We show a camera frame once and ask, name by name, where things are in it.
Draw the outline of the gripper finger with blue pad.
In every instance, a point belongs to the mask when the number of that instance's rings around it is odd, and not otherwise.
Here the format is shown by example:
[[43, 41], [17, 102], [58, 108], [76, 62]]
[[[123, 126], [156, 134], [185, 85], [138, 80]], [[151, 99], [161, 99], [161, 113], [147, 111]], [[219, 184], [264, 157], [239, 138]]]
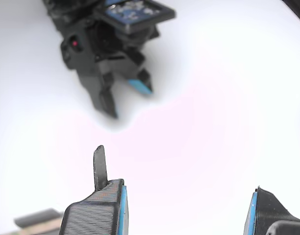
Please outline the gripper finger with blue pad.
[[95, 190], [70, 204], [64, 212], [61, 235], [128, 235], [128, 198], [123, 179], [108, 180], [104, 146], [94, 151]]
[[84, 75], [79, 73], [81, 85], [88, 92], [96, 110], [111, 118], [118, 118], [116, 105], [111, 88], [114, 84], [112, 72]]
[[141, 94], [150, 95], [153, 93], [151, 76], [146, 69], [138, 71], [133, 78], [128, 79], [128, 83]]
[[300, 219], [276, 196], [260, 187], [252, 194], [244, 235], [300, 235]]

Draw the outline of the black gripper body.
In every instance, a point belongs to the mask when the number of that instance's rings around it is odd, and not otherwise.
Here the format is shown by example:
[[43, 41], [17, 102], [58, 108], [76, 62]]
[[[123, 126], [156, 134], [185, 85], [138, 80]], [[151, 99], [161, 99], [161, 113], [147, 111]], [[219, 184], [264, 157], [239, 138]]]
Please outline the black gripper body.
[[152, 0], [45, 0], [63, 41], [66, 66], [78, 73], [144, 62], [145, 43], [159, 37], [160, 5]]

